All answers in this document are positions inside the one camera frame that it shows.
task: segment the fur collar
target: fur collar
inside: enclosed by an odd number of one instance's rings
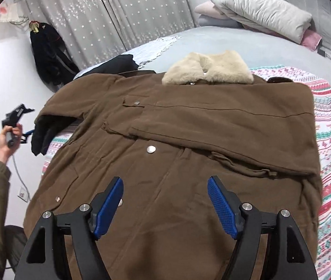
[[[254,77],[241,56],[232,50],[222,54],[188,54],[165,73],[162,84],[186,84],[198,80],[252,84]]]

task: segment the star patterned curtain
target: star patterned curtain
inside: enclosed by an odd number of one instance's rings
[[[80,69],[194,27],[187,0],[23,0],[30,20],[53,25]]]

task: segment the metal bolt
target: metal bolt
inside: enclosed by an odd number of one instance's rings
[[[42,214],[42,217],[44,218],[44,219],[47,219],[47,218],[49,218],[51,216],[51,212],[44,212],[43,214]]]
[[[281,210],[281,215],[284,216],[284,217],[289,217],[290,212],[287,209],[282,209]]]
[[[86,212],[90,208],[89,204],[80,205],[80,210]]]
[[[252,205],[250,203],[243,203],[242,204],[242,208],[244,210],[251,210],[252,209]]]

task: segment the hanging black clothing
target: hanging black clothing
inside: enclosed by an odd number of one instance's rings
[[[71,82],[79,68],[64,54],[65,44],[54,27],[40,22],[38,32],[31,31],[30,38],[41,80],[54,85]]]

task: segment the pink and green patterned blanket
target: pink and green patterned blanket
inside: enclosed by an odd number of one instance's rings
[[[320,280],[331,279],[331,86],[326,80],[294,67],[261,67],[251,70],[267,80],[270,77],[288,77],[310,87],[314,97],[316,138],[321,163],[323,204],[319,212],[318,253],[316,269]],[[51,142],[43,172],[57,150],[72,136],[79,121],[60,132]]]

